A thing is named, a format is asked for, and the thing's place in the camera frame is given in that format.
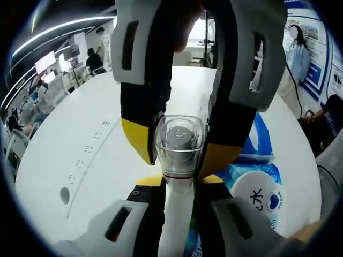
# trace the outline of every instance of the clear plastic container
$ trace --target clear plastic container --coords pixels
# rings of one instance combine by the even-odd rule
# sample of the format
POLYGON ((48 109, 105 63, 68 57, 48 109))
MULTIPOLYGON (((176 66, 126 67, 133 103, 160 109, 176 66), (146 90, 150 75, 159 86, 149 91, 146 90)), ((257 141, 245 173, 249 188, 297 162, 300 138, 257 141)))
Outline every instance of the clear plastic container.
POLYGON ((205 142, 202 121, 192 116, 164 116, 155 133, 155 146, 164 176, 192 178, 205 142))

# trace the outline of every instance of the man in white shirt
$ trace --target man in white shirt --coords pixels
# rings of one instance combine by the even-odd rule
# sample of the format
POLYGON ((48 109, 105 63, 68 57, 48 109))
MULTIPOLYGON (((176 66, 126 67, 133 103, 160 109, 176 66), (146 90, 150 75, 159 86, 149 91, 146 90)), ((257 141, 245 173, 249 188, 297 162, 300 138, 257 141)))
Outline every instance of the man in white shirt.
POLYGON ((103 66, 104 68, 112 67, 112 58, 111 58, 111 40, 110 36, 105 33, 103 27, 100 27, 96 30, 96 34, 99 36, 99 44, 96 50, 96 53, 103 57, 103 66))

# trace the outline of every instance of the led light strip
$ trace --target led light strip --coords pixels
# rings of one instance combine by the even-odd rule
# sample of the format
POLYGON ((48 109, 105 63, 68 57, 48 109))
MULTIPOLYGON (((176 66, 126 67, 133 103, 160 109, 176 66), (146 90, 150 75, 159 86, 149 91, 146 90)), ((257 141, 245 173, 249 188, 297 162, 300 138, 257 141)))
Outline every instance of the led light strip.
POLYGON ((33 41, 37 40, 38 38, 52 32, 55 31, 59 28, 65 27, 65 26, 69 26, 69 25, 73 25, 79 22, 84 22, 84 21, 91 21, 91 20, 105 20, 105 19, 114 19, 115 16, 102 16, 102 17, 90 17, 90 18, 84 18, 84 19, 79 19, 79 20, 73 20, 73 21, 69 21, 60 25, 57 25, 55 27, 49 28, 46 31, 43 31, 41 33, 39 33, 38 35, 34 36, 33 38, 27 40, 24 44, 22 44, 16 51, 14 51, 14 53, 12 54, 13 58, 18 52, 20 52, 23 48, 25 48, 26 46, 28 46, 29 44, 31 44, 33 41))
POLYGON ((32 51, 30 51, 29 53, 27 53, 27 54, 26 54, 22 59, 20 59, 18 62, 16 62, 16 64, 10 68, 10 72, 12 72, 12 70, 13 70, 22 60, 24 60, 27 56, 29 56, 30 54, 32 54, 32 52, 38 50, 40 47, 43 47, 45 44, 50 43, 50 42, 53 42, 53 41, 59 39, 59 38, 62 37, 62 36, 67 36, 67 35, 69 35, 69 34, 73 34, 73 33, 75 33, 75 32, 84 31, 85 29, 91 29, 91 28, 94 28, 94 27, 87 27, 87 28, 77 29, 77 30, 75 30, 75 31, 71 31, 71 32, 65 33, 65 34, 63 34, 63 35, 61 35, 61 36, 57 36, 57 37, 55 37, 55 38, 53 38, 53 39, 51 39, 51 40, 49 40, 49 41, 47 41, 47 42, 41 44, 40 46, 36 47, 35 49, 33 49, 32 51))
POLYGON ((29 77, 24 84, 22 84, 19 89, 16 91, 16 93, 12 96, 12 98, 10 99, 9 103, 6 105, 5 109, 7 110, 7 108, 9 107, 9 105, 11 104, 11 102, 13 101, 13 99, 18 95, 18 93, 21 91, 21 89, 28 83, 31 81, 31 79, 33 79, 34 76, 36 76, 37 73, 35 72, 31 77, 29 77))
MULTIPOLYGON (((58 54, 59 52, 62 52, 63 50, 68 49, 68 48, 70 48, 70 46, 66 46, 66 47, 64 47, 64 48, 61 48, 61 49, 57 50, 57 51, 55 52, 55 54, 58 54)), ((11 88, 11 90, 7 93, 5 99, 2 101, 1 107, 4 105, 4 103, 6 102, 7 98, 10 96, 11 92, 16 88, 17 84, 19 84, 19 83, 21 82, 21 80, 22 80, 24 77, 26 77, 34 68, 35 68, 35 66, 33 66, 31 69, 29 69, 29 70, 28 70, 23 76, 21 76, 21 78, 15 83, 15 85, 14 85, 14 86, 11 88)))

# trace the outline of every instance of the white cylinder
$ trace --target white cylinder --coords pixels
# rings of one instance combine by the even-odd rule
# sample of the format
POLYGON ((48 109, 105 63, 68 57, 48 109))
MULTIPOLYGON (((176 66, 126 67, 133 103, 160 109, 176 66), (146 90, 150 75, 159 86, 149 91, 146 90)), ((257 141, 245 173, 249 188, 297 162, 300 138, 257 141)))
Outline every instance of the white cylinder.
POLYGON ((183 186, 182 179, 171 180, 166 188, 165 223, 162 228, 158 257, 183 256, 192 216, 193 184, 183 186))

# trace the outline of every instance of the monitor screen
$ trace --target monitor screen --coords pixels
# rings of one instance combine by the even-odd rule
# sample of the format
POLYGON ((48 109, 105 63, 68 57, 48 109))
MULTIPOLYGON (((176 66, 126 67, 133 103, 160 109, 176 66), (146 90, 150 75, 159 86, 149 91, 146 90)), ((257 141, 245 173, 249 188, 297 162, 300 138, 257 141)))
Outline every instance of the monitor screen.
POLYGON ((45 83, 50 83, 52 82, 54 79, 56 78, 54 72, 50 72, 48 75, 46 75, 44 78, 43 78, 43 81, 45 83))
POLYGON ((48 67, 52 66, 55 62, 56 62, 55 53, 54 51, 52 51, 34 64, 36 67, 37 74, 42 73, 48 67))
POLYGON ((78 56, 80 54, 79 45, 68 47, 63 51, 63 54, 65 60, 69 60, 71 58, 78 56))

